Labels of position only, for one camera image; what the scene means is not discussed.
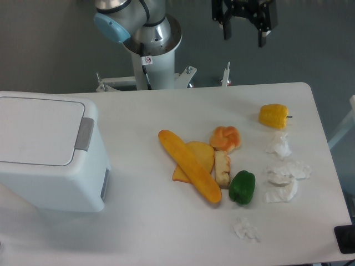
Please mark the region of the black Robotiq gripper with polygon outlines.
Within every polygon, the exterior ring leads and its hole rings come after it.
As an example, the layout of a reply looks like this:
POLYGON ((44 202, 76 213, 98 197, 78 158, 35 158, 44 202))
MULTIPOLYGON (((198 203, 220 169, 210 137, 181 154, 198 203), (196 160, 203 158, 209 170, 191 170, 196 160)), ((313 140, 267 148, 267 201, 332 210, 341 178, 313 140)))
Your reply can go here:
POLYGON ((212 19, 222 25, 224 40, 231 38, 232 17, 245 18, 258 31, 258 47, 262 48, 267 35, 278 25, 276 1, 211 1, 212 19))

